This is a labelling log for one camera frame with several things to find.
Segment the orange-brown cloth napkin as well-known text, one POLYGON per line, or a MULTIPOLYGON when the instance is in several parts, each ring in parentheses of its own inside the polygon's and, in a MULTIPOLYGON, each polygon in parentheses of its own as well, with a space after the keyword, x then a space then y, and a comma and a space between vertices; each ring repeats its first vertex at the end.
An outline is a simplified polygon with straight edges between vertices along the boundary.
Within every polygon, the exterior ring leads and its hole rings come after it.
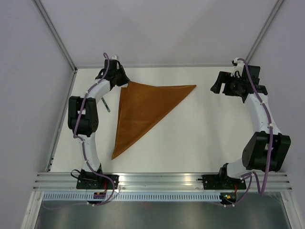
POLYGON ((121 88, 112 159, 136 143, 195 88, 196 85, 152 86, 136 82, 121 88))

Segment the green-handled steel knife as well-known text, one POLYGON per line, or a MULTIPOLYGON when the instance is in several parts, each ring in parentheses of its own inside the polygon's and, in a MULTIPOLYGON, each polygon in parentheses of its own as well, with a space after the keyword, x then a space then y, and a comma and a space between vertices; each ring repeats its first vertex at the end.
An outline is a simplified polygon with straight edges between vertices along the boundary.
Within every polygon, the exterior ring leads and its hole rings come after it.
POLYGON ((108 106, 107 102, 105 101, 105 99, 102 97, 102 98, 101 98, 101 100, 102 100, 102 102, 103 102, 103 104, 104 104, 104 106, 105 106, 105 108, 106 108, 107 112, 108 112, 108 113, 110 113, 110 112, 111 112, 111 110, 110 110, 110 108, 109 108, 109 106, 108 106))

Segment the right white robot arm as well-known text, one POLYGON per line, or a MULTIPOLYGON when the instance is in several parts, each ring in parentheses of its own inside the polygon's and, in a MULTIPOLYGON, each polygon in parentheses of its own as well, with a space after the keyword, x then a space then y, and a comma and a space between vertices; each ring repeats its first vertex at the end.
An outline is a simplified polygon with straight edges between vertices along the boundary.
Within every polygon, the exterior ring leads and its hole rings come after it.
POLYGON ((219 72, 211 91, 240 97, 250 114, 254 133, 241 159, 222 167, 223 173, 217 177, 222 188, 229 188, 235 178, 251 170, 280 171, 291 145, 290 136, 282 134, 272 117, 267 89, 259 83, 260 67, 238 61, 233 65, 233 72, 219 72))

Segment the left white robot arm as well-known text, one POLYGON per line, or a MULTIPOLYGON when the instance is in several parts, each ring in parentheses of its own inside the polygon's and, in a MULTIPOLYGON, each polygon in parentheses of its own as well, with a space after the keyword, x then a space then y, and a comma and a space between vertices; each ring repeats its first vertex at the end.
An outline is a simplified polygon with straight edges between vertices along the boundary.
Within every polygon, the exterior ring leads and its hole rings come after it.
POLYGON ((94 84, 83 96, 71 96, 68 102, 68 128, 73 138, 77 139, 83 155, 82 175, 89 175, 87 183, 94 189, 104 184, 102 165, 97 155, 95 133, 99 126, 97 104, 114 87, 124 86, 130 82, 126 72, 113 56, 105 59, 104 68, 95 78, 94 84))

